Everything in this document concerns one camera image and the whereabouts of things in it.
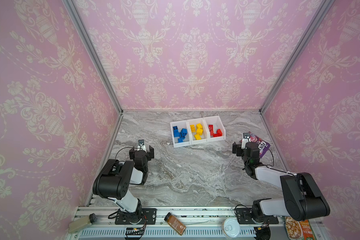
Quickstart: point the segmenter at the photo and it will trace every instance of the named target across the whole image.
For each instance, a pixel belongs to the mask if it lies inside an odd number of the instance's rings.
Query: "orange food package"
[[[308,220],[298,222],[291,217],[285,217],[285,228],[290,240],[315,240]]]

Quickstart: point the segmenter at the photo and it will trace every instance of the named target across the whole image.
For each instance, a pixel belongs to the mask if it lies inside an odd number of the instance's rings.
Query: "white storage bin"
[[[214,142],[214,141],[220,141],[226,139],[226,132],[225,127],[223,126],[223,123],[221,122],[221,119],[219,116],[211,116],[211,117],[204,117],[204,121],[206,124],[206,128],[208,129],[208,125],[213,125],[213,132],[216,133],[218,129],[221,130],[221,133],[223,134],[221,137],[211,137],[210,132],[208,131],[207,134],[207,142]]]
[[[189,127],[187,120],[171,122],[170,125],[171,125],[173,147],[184,147],[184,146],[189,146],[192,144],[192,137],[190,137],[191,128]],[[177,129],[179,132],[181,132],[181,130],[183,128],[185,128],[187,130],[187,135],[185,136],[185,139],[183,140],[183,142],[178,142],[179,137],[173,136],[173,127],[174,126],[177,126]]]
[[[200,135],[201,139],[200,140],[196,140],[195,135],[197,134],[196,132],[191,132],[191,125],[195,126],[195,130],[197,130],[197,124],[200,123],[203,126],[203,134]],[[194,119],[189,119],[187,120],[187,124],[188,127],[190,129],[189,134],[190,136],[192,136],[192,144],[199,144],[199,143],[203,143],[206,142],[207,140],[207,132],[208,132],[208,126],[205,125],[205,121],[203,118],[194,118]]]

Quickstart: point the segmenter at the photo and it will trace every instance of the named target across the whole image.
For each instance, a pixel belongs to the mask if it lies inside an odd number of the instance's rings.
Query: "purple snack bag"
[[[249,132],[249,134],[251,142],[256,142],[259,144],[260,158],[262,158],[271,145],[266,141],[263,141],[260,137],[254,135],[252,132]]]

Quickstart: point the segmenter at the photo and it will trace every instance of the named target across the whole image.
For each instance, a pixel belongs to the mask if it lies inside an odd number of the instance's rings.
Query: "floral wallpaper pattern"
[[[117,116],[61,1],[0,1],[0,240],[65,239]]]
[[[335,1],[265,117],[327,198],[332,239],[360,239],[360,0]]]
[[[259,109],[321,0],[74,0],[123,109]]]

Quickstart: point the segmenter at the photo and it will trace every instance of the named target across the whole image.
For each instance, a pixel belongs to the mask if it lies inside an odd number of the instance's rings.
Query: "red building block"
[[[219,135],[219,137],[221,137],[221,136],[223,135],[223,133],[221,132],[221,130],[220,130],[220,129],[218,129],[218,130],[216,131],[216,134],[218,134],[218,135]]]

